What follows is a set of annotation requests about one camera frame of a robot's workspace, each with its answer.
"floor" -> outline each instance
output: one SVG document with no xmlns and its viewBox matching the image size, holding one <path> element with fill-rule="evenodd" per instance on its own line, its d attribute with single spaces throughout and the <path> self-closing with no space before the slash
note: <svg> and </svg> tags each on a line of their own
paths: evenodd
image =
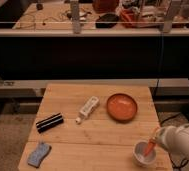
<svg viewBox="0 0 189 171">
<path fill-rule="evenodd" d="M 176 113 L 159 113 L 160 121 Z M 0 171 L 17 171 L 17 166 L 23 152 L 35 114 L 4 114 L 0 115 Z M 164 123 L 166 125 L 181 125 L 186 123 L 180 115 Z M 171 156 L 179 165 L 183 156 Z M 189 171 L 189 164 L 182 169 Z"/>
</svg>

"orange bowl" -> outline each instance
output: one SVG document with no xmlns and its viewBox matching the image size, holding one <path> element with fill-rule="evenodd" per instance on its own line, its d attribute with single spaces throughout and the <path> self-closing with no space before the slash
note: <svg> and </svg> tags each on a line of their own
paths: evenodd
<svg viewBox="0 0 189 171">
<path fill-rule="evenodd" d="M 114 94 L 107 100 L 107 112 L 113 119 L 127 122 L 137 114 L 137 103 L 127 94 Z"/>
</svg>

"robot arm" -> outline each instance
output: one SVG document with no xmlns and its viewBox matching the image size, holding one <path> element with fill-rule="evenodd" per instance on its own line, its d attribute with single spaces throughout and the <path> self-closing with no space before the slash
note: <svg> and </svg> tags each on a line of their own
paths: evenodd
<svg viewBox="0 0 189 171">
<path fill-rule="evenodd" d="M 189 124 L 159 128 L 153 141 L 166 151 L 182 154 L 189 160 Z"/>
</svg>

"wooden table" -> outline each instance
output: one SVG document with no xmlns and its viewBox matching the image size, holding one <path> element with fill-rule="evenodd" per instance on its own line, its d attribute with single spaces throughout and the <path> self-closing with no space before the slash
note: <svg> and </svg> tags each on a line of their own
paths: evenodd
<svg viewBox="0 0 189 171">
<path fill-rule="evenodd" d="M 106 112 L 106 101 L 114 93 L 127 93 L 138 103 L 138 113 L 127 124 L 117 123 Z M 95 95 L 100 106 L 81 125 L 75 123 L 78 111 Z M 64 123 L 42 134 L 35 123 L 61 112 Z M 157 147 L 157 158 L 153 165 L 142 168 L 134 164 L 132 151 L 141 140 L 148 140 L 158 126 L 158 118 L 148 87 L 49 84 L 28 142 L 22 154 L 19 170 L 33 171 L 27 165 L 27 157 L 39 141 L 52 146 L 50 154 L 38 170 L 42 171 L 171 171 L 168 154 Z"/>
</svg>

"cup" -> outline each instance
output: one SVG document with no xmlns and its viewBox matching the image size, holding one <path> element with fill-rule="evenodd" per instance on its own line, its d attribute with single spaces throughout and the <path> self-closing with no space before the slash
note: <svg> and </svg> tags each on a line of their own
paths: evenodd
<svg viewBox="0 0 189 171">
<path fill-rule="evenodd" d="M 145 167 L 154 163 L 156 158 L 155 149 L 153 149 L 147 156 L 144 156 L 144 150 L 147 145 L 148 143 L 145 141 L 141 141 L 135 145 L 133 151 L 133 158 L 135 164 Z"/>
</svg>

